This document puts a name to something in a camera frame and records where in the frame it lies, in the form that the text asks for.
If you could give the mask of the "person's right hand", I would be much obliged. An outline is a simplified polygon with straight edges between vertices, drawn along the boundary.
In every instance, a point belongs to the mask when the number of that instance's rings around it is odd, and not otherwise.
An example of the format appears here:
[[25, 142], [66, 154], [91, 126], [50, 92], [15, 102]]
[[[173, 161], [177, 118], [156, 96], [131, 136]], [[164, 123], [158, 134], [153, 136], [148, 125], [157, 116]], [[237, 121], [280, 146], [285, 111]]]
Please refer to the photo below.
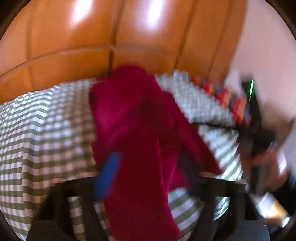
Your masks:
[[244, 155], [241, 164], [253, 194], [274, 192], [288, 180], [290, 169], [282, 149], [271, 148], [255, 156]]

